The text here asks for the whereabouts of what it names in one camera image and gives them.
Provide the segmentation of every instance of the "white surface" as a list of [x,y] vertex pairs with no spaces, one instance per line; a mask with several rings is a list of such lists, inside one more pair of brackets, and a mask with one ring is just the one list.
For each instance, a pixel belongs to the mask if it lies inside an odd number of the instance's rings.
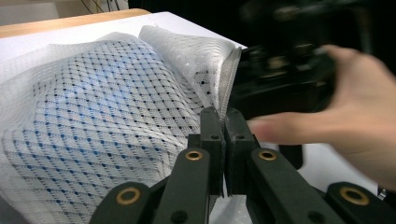
[[[184,35],[201,35],[224,38],[196,24],[168,12],[106,21],[57,31],[21,35],[0,39],[0,63],[48,44],[76,44],[90,42],[112,32],[138,36],[143,25],[159,26]],[[331,148],[325,145],[305,146],[305,165],[301,174],[316,188],[326,190],[329,184],[347,181],[366,187],[376,193],[376,184],[362,176]]]

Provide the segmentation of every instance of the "wooden edge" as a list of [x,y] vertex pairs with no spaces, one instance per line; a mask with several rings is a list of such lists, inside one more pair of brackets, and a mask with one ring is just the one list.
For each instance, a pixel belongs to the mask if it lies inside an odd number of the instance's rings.
[[150,12],[146,11],[145,9],[133,8],[121,11],[112,11],[86,16],[63,18],[58,20],[34,21],[21,24],[5,25],[0,26],[0,38],[11,37],[15,35],[29,35],[101,21],[114,21],[147,14],[150,14]]

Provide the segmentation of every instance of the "white fabric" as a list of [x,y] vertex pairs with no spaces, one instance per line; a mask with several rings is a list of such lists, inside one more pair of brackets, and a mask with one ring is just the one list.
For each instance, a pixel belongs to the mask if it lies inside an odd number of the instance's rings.
[[219,106],[235,46],[147,31],[149,44],[113,34],[0,64],[0,191],[31,223],[88,223],[115,186],[163,179]]

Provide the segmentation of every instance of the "hand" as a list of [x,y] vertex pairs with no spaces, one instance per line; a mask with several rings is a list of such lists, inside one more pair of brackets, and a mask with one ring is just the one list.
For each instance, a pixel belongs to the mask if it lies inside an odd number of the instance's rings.
[[336,89],[318,113],[281,113],[248,124],[259,140],[329,143],[381,187],[396,190],[396,79],[378,59],[325,46],[336,62]]

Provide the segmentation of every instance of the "cable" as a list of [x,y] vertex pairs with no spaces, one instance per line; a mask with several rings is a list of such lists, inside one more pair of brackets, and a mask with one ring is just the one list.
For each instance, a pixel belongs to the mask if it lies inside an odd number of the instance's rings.
[[108,0],[107,0],[107,7],[108,7],[108,11],[111,11],[111,9],[110,9],[110,3],[108,2]]
[[102,8],[98,5],[98,3],[96,2],[96,1],[93,1],[95,4],[96,4],[96,6],[97,7],[99,7],[99,9],[102,11],[102,12],[104,12],[103,10],[102,10]]
[[81,2],[82,2],[82,4],[84,4],[84,7],[85,8],[87,8],[87,10],[89,10],[90,11],[90,9],[87,7],[87,5],[85,5],[85,2],[84,2],[84,0],[81,0]]
[[114,2],[116,3],[116,7],[117,7],[117,9],[120,11],[119,2],[118,2],[117,0],[114,0]]

